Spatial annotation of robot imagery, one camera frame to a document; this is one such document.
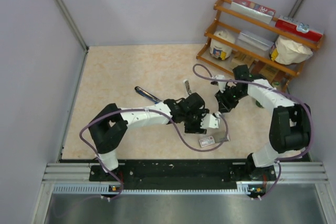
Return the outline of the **red white staple box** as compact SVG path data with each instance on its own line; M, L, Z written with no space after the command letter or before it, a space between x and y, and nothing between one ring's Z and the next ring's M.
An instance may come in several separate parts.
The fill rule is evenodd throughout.
M229 134L226 134L226 132L216 132L212 135L205 136L203 138L199 139L199 144L201 148L208 147L217 143L221 142L228 142L230 141Z

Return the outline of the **small white stapler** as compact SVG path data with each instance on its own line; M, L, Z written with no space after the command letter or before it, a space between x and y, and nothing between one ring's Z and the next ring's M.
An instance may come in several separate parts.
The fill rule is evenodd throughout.
M183 80L183 83L184 83L187 95L191 95L192 90L191 90L189 81L187 79L185 79L185 80Z

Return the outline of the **blue metal stapler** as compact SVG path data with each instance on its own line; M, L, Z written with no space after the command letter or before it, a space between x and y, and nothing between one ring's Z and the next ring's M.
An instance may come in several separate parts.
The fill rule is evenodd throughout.
M153 94L151 94L151 93L145 91L144 89L140 88L139 86L134 87L134 90L137 94L147 98L148 100L154 102L155 104L162 101L159 98L157 98L156 96L154 96Z

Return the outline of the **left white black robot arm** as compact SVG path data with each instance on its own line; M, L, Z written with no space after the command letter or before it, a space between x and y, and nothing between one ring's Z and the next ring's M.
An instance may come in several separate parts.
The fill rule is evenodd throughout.
M211 114L203 98L192 93L187 98L166 99L152 106L136 109L107 105L91 121L89 132L103 164L101 174L114 180L119 174L116 149L127 130L151 125L183 123L188 134L205 134L210 126Z

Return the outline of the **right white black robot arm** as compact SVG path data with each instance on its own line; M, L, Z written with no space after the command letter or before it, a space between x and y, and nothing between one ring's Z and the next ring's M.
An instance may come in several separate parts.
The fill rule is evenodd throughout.
M303 104L286 98L272 87L266 77L249 72L247 65L233 69L235 84L230 86L222 75L211 82L219 91L215 94L220 113L228 113L239 100L250 96L271 114L269 142L247 157L245 174L252 180L264 174L264 167L271 166L282 154L308 147L311 125Z

